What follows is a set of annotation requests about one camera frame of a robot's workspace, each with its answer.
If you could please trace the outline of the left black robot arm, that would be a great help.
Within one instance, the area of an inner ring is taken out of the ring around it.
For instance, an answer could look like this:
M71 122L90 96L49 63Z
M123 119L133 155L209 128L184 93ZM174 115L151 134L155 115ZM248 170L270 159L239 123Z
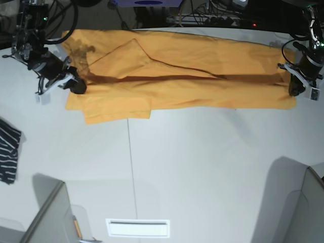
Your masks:
M291 34L293 46L302 53L297 64L288 60L284 53L284 44L281 48L284 64L278 64L278 68L288 71L291 74L289 84L289 95L291 97L304 94L312 101L318 101L320 97L319 80L323 80L320 71L323 69L323 27L319 18L318 4L303 3L303 14L308 22L309 33L303 37Z

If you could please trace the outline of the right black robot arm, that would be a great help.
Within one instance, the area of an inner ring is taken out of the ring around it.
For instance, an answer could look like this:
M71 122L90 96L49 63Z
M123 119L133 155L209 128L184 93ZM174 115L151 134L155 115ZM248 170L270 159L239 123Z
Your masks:
M78 21L78 5L76 1L71 1L70 5L74 10L70 30L58 40L48 40L45 28L49 25L49 5L44 1L20 1L11 54L3 55L3 58L14 58L37 74L39 81L35 94L38 97L49 94L56 87L69 89L74 94L84 94L87 90L77 68L70 65L69 57L61 60L46 47L63 43L74 32Z

